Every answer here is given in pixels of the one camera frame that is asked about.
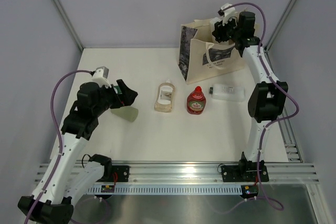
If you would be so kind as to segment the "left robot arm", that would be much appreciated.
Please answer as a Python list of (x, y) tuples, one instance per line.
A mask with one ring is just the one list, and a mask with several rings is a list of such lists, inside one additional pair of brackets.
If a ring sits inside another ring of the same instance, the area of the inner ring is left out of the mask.
[(113, 176), (112, 160), (94, 154), (84, 169), (69, 180), (77, 157), (97, 128), (105, 111), (131, 106), (138, 93), (117, 80), (118, 86), (97, 82), (82, 84), (69, 115), (61, 128), (59, 151), (51, 160), (43, 178), (30, 196), (22, 196), (18, 208), (25, 221), (36, 223), (69, 223), (79, 199), (97, 181)]

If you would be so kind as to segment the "white tube bottle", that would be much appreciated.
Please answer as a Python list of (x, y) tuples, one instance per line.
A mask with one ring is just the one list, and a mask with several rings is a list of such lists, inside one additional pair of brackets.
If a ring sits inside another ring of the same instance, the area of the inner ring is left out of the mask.
[(211, 21), (210, 21), (210, 23), (211, 24), (215, 24), (215, 23), (217, 23), (217, 22), (222, 22), (222, 19), (221, 18), (218, 18), (218, 17), (215, 17), (215, 18), (213, 18)]

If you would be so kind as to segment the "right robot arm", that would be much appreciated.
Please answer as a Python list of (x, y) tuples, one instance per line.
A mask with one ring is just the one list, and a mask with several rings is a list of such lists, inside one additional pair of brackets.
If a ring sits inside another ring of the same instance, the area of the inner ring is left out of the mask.
[(269, 128), (282, 113), (288, 85), (280, 82), (262, 51), (261, 40), (255, 36), (255, 14), (244, 11), (236, 15), (234, 11), (219, 10), (220, 19), (213, 22), (212, 35), (216, 42), (231, 40), (239, 55), (245, 59), (255, 82), (248, 100), (251, 129), (245, 151), (236, 165), (222, 165), (223, 181), (267, 182), (267, 167), (264, 148)]

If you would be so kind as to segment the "green bottle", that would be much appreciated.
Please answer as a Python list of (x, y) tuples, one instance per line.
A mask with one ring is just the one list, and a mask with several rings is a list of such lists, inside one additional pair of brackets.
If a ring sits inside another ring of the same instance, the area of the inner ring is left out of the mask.
[(122, 91), (119, 86), (113, 86), (113, 89), (117, 95), (121, 95)]

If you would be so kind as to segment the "clear amber soap bottle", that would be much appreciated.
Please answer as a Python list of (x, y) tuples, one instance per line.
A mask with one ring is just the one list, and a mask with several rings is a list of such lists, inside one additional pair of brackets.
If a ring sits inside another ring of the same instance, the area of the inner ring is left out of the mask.
[(172, 112), (175, 96), (175, 86), (172, 81), (167, 79), (164, 83), (160, 84), (157, 92), (154, 110), (163, 113)]

